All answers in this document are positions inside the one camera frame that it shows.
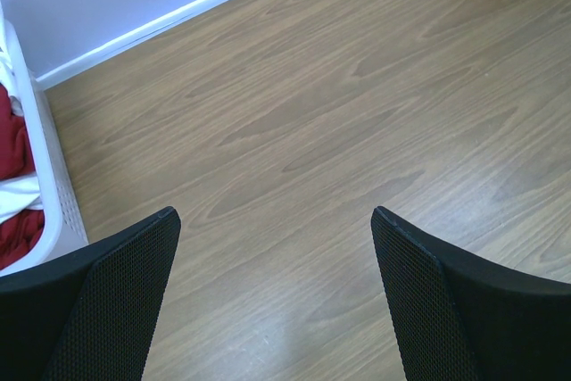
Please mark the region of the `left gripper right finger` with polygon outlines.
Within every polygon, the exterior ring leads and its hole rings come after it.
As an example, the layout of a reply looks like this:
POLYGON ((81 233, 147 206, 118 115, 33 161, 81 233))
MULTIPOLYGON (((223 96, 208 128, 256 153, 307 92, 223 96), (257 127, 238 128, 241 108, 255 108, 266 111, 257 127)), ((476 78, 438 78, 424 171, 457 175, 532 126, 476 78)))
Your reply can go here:
POLYGON ((570 285, 504 267, 385 207, 371 231, 408 380, 568 380, 570 285))

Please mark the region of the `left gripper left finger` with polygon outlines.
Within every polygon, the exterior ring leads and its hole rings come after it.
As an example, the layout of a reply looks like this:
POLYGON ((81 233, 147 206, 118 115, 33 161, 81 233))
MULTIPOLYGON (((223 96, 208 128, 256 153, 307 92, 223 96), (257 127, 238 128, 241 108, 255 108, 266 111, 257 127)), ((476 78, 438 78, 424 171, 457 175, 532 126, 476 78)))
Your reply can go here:
POLYGON ((3 380, 139 380, 181 220, 166 207, 59 258, 1 278, 3 380))

